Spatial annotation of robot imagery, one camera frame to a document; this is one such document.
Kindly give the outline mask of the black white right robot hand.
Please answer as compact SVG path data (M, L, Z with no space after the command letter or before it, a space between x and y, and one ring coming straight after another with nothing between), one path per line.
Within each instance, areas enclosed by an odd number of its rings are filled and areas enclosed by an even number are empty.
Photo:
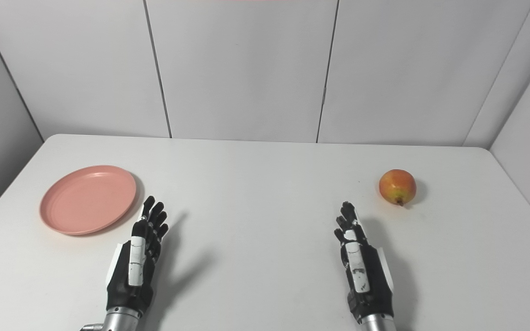
M359 221L355 206L345 201L336 218L334 234L340 243L349 291L347 303L355 321L393 319L393 281L383 251L373 247Z

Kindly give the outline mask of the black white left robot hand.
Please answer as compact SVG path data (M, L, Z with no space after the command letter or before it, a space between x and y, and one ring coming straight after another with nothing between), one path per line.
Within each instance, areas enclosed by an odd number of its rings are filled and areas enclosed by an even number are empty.
M169 230L164 204L154 196L142 205L130 239L121 245L107 284L108 311L128 308L144 315L153 301L151 285L162 250L162 239Z

